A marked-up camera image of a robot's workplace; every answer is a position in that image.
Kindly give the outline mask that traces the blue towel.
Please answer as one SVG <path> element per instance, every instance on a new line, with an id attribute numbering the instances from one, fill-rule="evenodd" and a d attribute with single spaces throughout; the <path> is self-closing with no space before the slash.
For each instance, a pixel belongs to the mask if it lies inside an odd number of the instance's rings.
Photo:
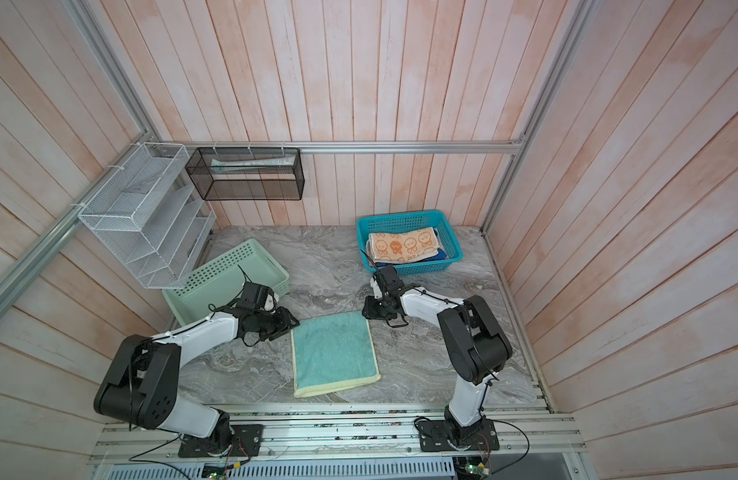
<path id="1" fill-rule="evenodd" d="M 412 263 L 425 263 L 425 262 L 432 262 L 432 261 L 447 260 L 448 258 L 449 257 L 447 255 L 446 251 L 443 250 L 443 249 L 441 249 L 441 248 L 439 248 L 439 249 L 437 249 L 437 253 L 435 255 L 433 255 L 433 256 L 430 256 L 430 257 L 427 257 L 427 258 L 419 258 L 419 259 L 415 259 L 415 260 L 410 261 L 410 262 L 400 263 L 400 264 L 392 264 L 392 265 L 394 265 L 394 266 L 410 265 Z M 385 267 L 385 266 L 391 265 L 391 263 L 377 261 L 377 262 L 375 262 L 375 265 L 378 266 L 378 267 Z"/>

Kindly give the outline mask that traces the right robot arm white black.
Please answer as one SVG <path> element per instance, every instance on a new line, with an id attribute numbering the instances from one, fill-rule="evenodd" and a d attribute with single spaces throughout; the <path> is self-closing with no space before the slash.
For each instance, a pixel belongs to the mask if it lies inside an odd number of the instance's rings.
<path id="1" fill-rule="evenodd" d="M 487 302 L 480 296 L 451 298 L 404 283 L 396 269 L 381 267 L 370 280 L 372 294 L 362 315 L 390 324 L 414 317 L 437 326 L 457 374 L 442 420 L 413 421 L 425 452 L 499 447 L 494 422 L 483 414 L 491 382 L 513 355 L 512 345 Z"/>

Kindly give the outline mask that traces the orange patterned towel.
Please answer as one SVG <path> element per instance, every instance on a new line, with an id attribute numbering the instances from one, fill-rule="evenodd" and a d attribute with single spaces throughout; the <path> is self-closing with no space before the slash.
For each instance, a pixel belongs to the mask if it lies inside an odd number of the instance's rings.
<path id="1" fill-rule="evenodd" d="M 406 233 L 370 233 L 366 247 L 374 262 L 388 264 L 416 263 L 437 257 L 443 251 L 432 227 Z"/>

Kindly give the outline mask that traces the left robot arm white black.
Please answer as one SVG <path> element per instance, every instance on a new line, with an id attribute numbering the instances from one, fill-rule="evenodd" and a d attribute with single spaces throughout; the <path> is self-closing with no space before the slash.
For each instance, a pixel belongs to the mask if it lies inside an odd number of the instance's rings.
<path id="1" fill-rule="evenodd" d="M 300 325 L 272 288 L 247 280 L 229 302 L 209 307 L 201 320 L 177 330 L 125 338 L 93 402 L 96 413 L 148 430 L 204 441 L 218 456 L 234 435 L 229 414 L 184 398 L 181 368 L 213 348 L 243 341 L 272 341 Z"/>

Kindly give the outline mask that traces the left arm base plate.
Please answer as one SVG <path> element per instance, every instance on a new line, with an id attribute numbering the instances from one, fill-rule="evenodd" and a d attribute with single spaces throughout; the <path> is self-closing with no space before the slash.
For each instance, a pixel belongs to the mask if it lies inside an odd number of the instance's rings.
<path id="1" fill-rule="evenodd" d="M 179 458 L 203 458 L 259 455 L 264 426 L 262 424 L 227 424 L 207 438 L 186 435 L 178 450 Z"/>

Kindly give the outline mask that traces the teal yellow-trimmed towel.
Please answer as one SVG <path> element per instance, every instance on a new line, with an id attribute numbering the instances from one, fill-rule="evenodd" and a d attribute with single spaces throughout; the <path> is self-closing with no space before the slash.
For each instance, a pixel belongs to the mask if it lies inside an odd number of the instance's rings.
<path id="1" fill-rule="evenodd" d="M 358 311 L 303 321 L 291 332 L 291 345 L 296 398 L 381 379 L 368 320 Z"/>

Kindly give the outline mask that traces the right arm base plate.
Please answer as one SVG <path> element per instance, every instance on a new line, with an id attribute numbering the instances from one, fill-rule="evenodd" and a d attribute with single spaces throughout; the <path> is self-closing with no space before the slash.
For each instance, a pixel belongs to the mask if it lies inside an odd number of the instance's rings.
<path id="1" fill-rule="evenodd" d="M 467 427 L 454 420 L 431 420 L 417 417 L 413 421 L 423 452 L 482 451 L 500 449 L 494 422 L 483 418 Z"/>

